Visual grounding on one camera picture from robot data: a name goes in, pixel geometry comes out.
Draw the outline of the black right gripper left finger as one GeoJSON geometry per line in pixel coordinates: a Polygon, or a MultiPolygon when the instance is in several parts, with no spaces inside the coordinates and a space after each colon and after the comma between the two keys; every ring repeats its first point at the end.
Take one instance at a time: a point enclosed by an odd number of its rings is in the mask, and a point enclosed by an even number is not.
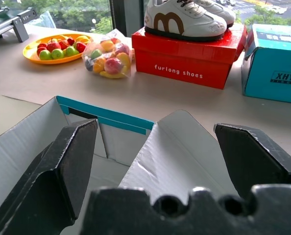
{"type": "Polygon", "coordinates": [[[75,223],[97,130],[96,118],[74,122],[35,157],[0,206],[0,235],[60,235],[75,223]]]}

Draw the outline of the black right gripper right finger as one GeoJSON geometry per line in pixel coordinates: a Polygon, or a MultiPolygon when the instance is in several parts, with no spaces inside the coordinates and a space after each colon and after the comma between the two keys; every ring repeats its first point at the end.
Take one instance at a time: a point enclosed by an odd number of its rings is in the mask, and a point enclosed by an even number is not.
{"type": "Polygon", "coordinates": [[[291,155],[263,131],[217,123],[214,132],[239,196],[247,196],[253,185],[291,185],[291,155]]]}

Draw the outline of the teal shoe box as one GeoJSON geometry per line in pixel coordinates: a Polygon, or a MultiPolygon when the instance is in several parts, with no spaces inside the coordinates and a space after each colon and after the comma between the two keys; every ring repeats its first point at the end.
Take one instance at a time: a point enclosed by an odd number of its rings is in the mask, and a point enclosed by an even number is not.
{"type": "Polygon", "coordinates": [[[291,26],[253,24],[241,74],[245,96],[291,103],[291,26]]]}

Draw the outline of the white cardboard box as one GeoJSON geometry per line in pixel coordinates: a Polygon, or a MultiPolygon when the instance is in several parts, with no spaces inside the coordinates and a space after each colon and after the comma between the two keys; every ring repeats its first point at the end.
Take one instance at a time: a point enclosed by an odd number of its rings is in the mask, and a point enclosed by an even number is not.
{"type": "Polygon", "coordinates": [[[143,189],[151,203],[163,195],[187,203],[195,187],[208,188],[217,198],[237,195],[218,141],[188,112],[151,122],[57,96],[0,135],[0,206],[63,127],[95,118],[98,130],[84,201],[78,219],[60,235],[80,233],[96,189],[143,189]]]}

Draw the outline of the red shoe box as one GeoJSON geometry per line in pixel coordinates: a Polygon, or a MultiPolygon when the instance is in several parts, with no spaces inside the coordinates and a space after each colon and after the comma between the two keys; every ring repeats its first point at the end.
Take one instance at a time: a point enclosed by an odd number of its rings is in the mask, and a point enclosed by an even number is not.
{"type": "Polygon", "coordinates": [[[246,43],[243,24],[235,24],[214,42],[189,42],[155,36],[140,29],[132,35],[136,70],[223,89],[246,43]]]}

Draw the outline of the beige paper table cover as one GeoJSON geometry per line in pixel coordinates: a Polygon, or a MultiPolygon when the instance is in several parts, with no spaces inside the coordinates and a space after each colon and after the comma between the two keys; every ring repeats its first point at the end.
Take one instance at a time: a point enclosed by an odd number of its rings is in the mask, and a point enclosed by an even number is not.
{"type": "Polygon", "coordinates": [[[135,70],[128,79],[107,79],[88,72],[80,59],[35,64],[23,56],[25,46],[13,31],[0,39],[0,95],[37,104],[59,95],[151,121],[185,110],[209,132],[215,123],[260,129],[291,155],[291,103],[243,96],[242,58],[219,90],[135,70]]]}

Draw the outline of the yellow toy banana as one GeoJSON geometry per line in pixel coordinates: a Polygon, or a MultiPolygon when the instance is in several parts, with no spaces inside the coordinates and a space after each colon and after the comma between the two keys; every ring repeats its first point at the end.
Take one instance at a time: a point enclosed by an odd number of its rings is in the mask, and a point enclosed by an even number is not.
{"type": "Polygon", "coordinates": [[[110,79],[119,79],[119,78],[124,78],[126,77],[126,73],[125,72],[119,72],[119,73],[116,73],[116,74],[110,74],[106,71],[101,71],[99,73],[99,75],[103,76],[103,77],[106,77],[106,78],[110,78],[110,79]]]}

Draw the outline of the orange oval plastic plate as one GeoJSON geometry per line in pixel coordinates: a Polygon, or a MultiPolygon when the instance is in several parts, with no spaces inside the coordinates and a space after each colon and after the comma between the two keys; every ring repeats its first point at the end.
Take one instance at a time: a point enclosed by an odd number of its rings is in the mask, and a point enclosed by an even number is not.
{"type": "Polygon", "coordinates": [[[37,56],[37,46],[40,43],[48,43],[49,40],[53,39],[57,39],[59,40],[64,40],[68,37],[72,37],[74,40],[81,35],[86,35],[86,34],[79,34],[79,33],[74,33],[74,34],[60,34],[60,35],[52,35],[52,36],[48,36],[48,37],[44,37],[41,38],[39,40],[36,40],[30,44],[28,44],[24,49],[23,49],[23,56],[25,58],[27,58],[28,60],[30,60],[31,62],[37,63],[37,64],[44,64],[44,65],[54,65],[54,64],[62,64],[62,63],[66,63],[66,62],[70,62],[76,59],[79,59],[81,57],[81,55],[83,53],[79,53],[78,55],[74,55],[71,57],[67,57],[65,55],[65,50],[63,50],[64,52],[64,58],[63,59],[57,59],[57,60],[40,60],[39,56],[37,56]]]}

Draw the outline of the pink toy peach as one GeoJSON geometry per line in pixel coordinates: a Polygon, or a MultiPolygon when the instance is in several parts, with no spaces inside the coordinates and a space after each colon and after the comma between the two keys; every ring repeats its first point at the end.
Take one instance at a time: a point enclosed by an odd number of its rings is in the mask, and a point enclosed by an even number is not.
{"type": "Polygon", "coordinates": [[[109,74],[117,74],[122,70],[122,63],[118,58],[109,58],[105,61],[104,70],[109,74]]]}

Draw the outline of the small green toy fruit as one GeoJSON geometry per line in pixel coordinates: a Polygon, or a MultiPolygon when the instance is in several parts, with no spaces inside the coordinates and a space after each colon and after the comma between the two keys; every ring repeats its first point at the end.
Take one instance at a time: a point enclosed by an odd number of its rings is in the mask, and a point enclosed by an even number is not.
{"type": "Polygon", "coordinates": [[[92,60],[95,60],[95,59],[99,58],[102,54],[103,54],[103,53],[102,53],[101,50],[99,50],[99,49],[95,49],[95,50],[91,53],[91,56],[90,56],[90,57],[91,57],[92,60]]]}

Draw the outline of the clear plastic bag of fruit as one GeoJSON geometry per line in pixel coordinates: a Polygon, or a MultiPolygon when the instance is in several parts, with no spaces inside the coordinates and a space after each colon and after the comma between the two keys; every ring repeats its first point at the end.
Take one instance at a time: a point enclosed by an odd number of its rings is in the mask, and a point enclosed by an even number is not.
{"type": "Polygon", "coordinates": [[[105,71],[104,64],[109,58],[118,58],[123,65],[121,72],[126,73],[125,78],[131,76],[133,49],[128,44],[126,37],[117,29],[99,38],[91,39],[82,54],[85,68],[95,75],[105,71]],[[101,50],[103,54],[99,58],[92,60],[90,56],[95,49],[101,50]]]}

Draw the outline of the white sneaker with black laces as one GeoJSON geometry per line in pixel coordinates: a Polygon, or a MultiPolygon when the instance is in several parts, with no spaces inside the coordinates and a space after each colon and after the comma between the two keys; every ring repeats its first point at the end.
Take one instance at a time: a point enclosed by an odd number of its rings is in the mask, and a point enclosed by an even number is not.
{"type": "Polygon", "coordinates": [[[222,17],[226,21],[228,28],[234,25],[236,13],[233,10],[224,7],[213,0],[194,0],[194,2],[202,6],[208,12],[222,17]]]}

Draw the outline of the white sneaker with brown logo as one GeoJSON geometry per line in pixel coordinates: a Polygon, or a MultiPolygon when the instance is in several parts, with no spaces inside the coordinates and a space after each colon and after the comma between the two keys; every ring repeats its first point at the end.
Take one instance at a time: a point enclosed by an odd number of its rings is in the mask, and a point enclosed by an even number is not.
{"type": "Polygon", "coordinates": [[[192,42],[216,41],[227,30],[222,17],[193,0],[149,0],[144,20],[148,33],[192,42]]]}

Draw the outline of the pale blue plastic bag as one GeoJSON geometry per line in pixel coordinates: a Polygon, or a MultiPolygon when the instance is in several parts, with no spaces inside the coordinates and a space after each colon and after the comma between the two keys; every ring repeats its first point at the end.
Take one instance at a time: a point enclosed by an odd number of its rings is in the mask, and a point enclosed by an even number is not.
{"type": "Polygon", "coordinates": [[[34,19],[27,24],[46,28],[56,28],[56,24],[48,10],[41,14],[39,18],[34,19]]]}

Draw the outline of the dark window frame pillar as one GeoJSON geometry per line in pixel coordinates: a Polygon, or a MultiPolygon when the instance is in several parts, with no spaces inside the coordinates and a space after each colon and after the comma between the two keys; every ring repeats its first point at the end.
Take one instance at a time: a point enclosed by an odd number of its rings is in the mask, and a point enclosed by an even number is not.
{"type": "Polygon", "coordinates": [[[148,0],[108,0],[111,10],[112,25],[124,36],[144,27],[145,3],[148,0]]]}

